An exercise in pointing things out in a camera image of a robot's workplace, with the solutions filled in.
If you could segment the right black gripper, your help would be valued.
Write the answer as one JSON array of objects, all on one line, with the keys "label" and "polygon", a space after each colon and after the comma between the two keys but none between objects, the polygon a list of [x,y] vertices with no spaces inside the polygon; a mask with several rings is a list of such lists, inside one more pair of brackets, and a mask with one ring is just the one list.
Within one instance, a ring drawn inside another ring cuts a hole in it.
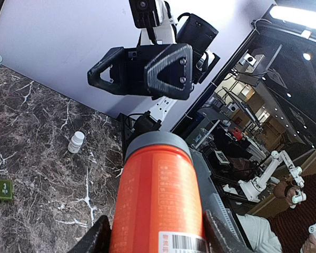
[{"label": "right black gripper", "polygon": [[126,87],[127,95],[187,100],[220,59],[210,50],[199,60],[194,54],[185,43],[139,46],[136,57],[126,60],[125,72],[125,49],[114,47],[88,71],[87,81],[114,95],[125,95]]}]

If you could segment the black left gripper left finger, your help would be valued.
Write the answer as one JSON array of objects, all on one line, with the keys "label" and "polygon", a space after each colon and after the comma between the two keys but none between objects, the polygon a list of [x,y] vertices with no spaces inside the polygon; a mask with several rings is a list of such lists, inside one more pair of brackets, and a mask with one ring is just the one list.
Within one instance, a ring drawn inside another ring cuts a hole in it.
[{"label": "black left gripper left finger", "polygon": [[108,253],[111,232],[108,217],[102,215],[68,253]]}]

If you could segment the grey bottle cap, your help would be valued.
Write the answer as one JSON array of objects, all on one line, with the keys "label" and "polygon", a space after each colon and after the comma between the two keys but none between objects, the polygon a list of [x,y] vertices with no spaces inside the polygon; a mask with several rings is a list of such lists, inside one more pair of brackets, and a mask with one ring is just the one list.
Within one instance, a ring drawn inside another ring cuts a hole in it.
[{"label": "grey bottle cap", "polygon": [[139,149],[150,147],[153,145],[168,145],[178,148],[179,150],[182,150],[184,153],[187,154],[193,164],[192,156],[187,143],[178,135],[164,131],[151,131],[143,133],[132,140],[126,149],[124,163],[126,163],[129,157]]}]

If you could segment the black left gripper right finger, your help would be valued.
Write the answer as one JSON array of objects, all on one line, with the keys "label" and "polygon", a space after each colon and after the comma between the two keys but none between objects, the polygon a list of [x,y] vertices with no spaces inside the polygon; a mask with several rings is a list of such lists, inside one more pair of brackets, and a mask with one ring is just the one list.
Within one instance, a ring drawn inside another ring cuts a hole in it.
[{"label": "black left gripper right finger", "polygon": [[203,213],[204,231],[208,252],[243,253],[252,252],[245,244],[239,242],[229,229],[209,210]]}]

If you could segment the orange pill bottle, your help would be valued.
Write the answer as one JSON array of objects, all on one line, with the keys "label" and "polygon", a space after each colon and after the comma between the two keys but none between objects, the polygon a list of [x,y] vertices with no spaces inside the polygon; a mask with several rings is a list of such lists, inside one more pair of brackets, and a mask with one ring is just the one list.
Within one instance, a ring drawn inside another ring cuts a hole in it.
[{"label": "orange pill bottle", "polygon": [[128,158],[117,195],[110,252],[207,252],[190,156],[168,145]]}]

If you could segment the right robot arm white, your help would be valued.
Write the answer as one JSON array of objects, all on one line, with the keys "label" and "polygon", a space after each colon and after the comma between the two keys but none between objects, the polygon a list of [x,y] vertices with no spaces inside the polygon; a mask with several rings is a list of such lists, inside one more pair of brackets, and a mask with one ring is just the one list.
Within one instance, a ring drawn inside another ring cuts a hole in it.
[{"label": "right robot arm white", "polygon": [[91,86],[154,102],[142,112],[118,116],[123,150],[137,136],[159,130],[175,103],[187,100],[219,61],[209,50],[218,31],[194,14],[183,16],[181,28],[171,21],[143,28],[136,47],[111,48],[87,73]]}]

